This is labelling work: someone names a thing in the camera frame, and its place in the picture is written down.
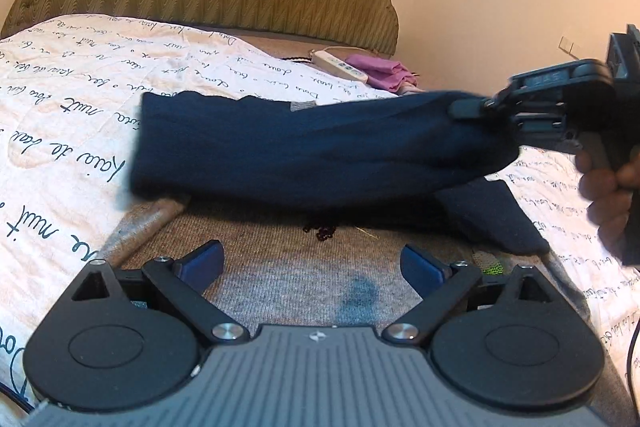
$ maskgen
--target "electrical cord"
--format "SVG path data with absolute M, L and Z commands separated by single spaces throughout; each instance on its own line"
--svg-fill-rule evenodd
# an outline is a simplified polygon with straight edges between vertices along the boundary
M 640 333 L 640 319 L 636 324 L 636 329 L 631 337 L 631 344 L 626 354 L 626 384 L 629 387 L 629 393 L 631 393 L 631 403 L 634 405 L 634 413 L 636 415 L 636 421 L 640 421 L 640 411 L 638 410 L 638 403 L 636 402 L 636 392 L 634 391 L 634 380 L 631 376 L 631 370 L 633 369 L 634 350 L 636 349 L 636 340 L 638 339 L 638 333 Z
M 9 400 L 15 403 L 25 413 L 29 414 L 33 411 L 33 405 L 27 402 L 23 397 L 9 389 L 4 383 L 0 382 L 0 393 L 4 394 Z
M 280 60 L 290 60 L 291 62 L 311 62 L 309 57 L 283 57 Z

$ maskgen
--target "navy blue cloth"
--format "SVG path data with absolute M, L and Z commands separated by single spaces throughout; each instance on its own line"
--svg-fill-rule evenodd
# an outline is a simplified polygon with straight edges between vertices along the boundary
M 447 114 L 470 96 L 427 92 L 292 111 L 250 96 L 145 93 L 130 188 L 267 204 L 322 225 L 458 230 L 534 253 L 543 240 L 509 189 L 482 178 L 517 158 L 509 126 Z

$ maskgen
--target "wall outlet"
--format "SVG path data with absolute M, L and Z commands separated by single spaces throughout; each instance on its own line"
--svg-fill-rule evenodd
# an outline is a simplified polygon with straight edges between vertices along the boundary
M 566 37 L 562 37 L 560 39 L 560 44 L 559 44 L 559 48 L 564 51 L 565 53 L 571 53 L 571 46 L 573 46 L 574 43 L 571 42 L 568 38 Z
M 571 45 L 571 51 L 569 51 L 569 55 L 573 58 L 584 58 L 584 51 L 582 47 L 576 44 L 575 42 Z

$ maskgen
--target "human hand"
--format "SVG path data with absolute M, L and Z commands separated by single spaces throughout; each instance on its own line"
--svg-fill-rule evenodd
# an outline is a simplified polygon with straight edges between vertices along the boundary
M 597 225 L 598 237 L 611 253 L 620 254 L 620 242 L 629 219 L 633 188 L 640 188 L 640 155 L 618 172 L 593 169 L 591 157 L 585 151 L 575 156 L 575 166 L 584 176 L 580 194 L 590 201 L 589 220 Z

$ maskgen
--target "power strip switch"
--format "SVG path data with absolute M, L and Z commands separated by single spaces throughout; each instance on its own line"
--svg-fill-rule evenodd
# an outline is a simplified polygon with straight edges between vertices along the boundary
M 367 73 L 357 70 L 326 51 L 312 52 L 311 61 L 327 73 L 331 73 L 339 78 L 344 78 L 345 80 L 356 80 L 357 82 L 366 84 L 369 79 Z

